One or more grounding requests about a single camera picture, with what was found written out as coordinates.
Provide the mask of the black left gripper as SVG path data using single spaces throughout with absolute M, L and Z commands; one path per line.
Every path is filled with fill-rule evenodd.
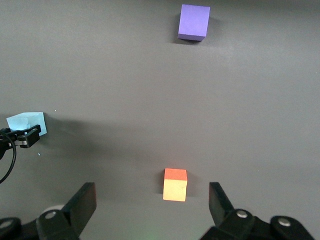
M 7 150 L 13 150 L 13 159 L 17 157 L 16 146 L 20 148 L 30 148 L 40 139 L 41 126 L 39 124 L 24 130 L 11 130 L 2 128 L 0 130 L 0 159 Z

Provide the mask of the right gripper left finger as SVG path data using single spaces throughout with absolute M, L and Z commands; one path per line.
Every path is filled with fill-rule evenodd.
M 2 240 L 79 240 L 97 207 L 96 186 L 86 182 L 61 209 L 50 209 L 22 224 L 17 217 L 0 220 Z

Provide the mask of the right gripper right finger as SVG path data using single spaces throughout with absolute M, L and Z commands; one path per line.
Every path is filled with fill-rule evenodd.
M 234 208 L 218 182 L 209 183 L 209 210 L 214 222 L 202 240 L 313 240 L 296 219 L 276 215 L 265 222 L 249 211 Z

